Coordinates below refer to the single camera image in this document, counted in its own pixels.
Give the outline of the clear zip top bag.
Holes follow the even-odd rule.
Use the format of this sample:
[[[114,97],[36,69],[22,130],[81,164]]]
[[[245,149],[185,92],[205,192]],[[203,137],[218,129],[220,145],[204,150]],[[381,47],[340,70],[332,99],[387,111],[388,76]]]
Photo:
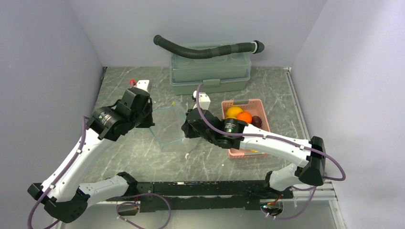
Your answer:
[[[181,129],[186,121],[186,108],[186,105],[173,101],[169,106],[153,110],[155,125],[149,129],[158,141],[161,152],[187,154],[198,145],[198,138],[186,138]]]

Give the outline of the yellow lemon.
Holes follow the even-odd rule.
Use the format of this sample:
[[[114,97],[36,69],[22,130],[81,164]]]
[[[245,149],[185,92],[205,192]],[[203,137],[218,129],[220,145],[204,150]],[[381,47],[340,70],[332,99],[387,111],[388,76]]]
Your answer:
[[[234,118],[236,119],[237,116],[242,113],[244,110],[239,106],[231,106],[227,109],[225,113],[226,118]]]

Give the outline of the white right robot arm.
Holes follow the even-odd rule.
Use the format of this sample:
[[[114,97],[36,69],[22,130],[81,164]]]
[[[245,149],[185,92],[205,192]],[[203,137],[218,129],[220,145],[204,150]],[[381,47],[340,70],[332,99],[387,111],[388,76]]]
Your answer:
[[[325,155],[321,146],[315,146],[315,139],[284,137],[238,119],[219,119],[197,108],[187,112],[181,130],[189,139],[200,137],[224,149],[254,150],[289,161],[289,166],[266,175],[263,192],[269,198],[297,184],[317,187],[324,183]]]

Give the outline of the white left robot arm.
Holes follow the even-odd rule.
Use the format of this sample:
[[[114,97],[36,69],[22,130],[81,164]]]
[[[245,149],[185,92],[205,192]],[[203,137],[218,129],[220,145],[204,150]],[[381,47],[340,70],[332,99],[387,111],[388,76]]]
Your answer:
[[[147,86],[132,86],[113,105],[95,109],[89,119],[83,119],[82,135],[63,163],[45,181],[28,188],[28,193],[36,200],[34,208],[43,204],[51,217],[71,223],[98,202],[115,197],[132,200],[137,194],[138,182],[127,172],[95,183],[82,180],[119,137],[133,128],[153,125],[152,100]]]

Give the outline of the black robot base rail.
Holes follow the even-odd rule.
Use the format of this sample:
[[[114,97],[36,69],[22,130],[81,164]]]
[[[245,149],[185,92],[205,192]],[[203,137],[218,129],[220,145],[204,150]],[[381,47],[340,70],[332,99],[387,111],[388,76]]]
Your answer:
[[[112,201],[140,202],[142,213],[158,210],[243,208],[259,210],[266,201],[292,199],[290,188],[274,191],[263,180],[138,182],[137,190]]]

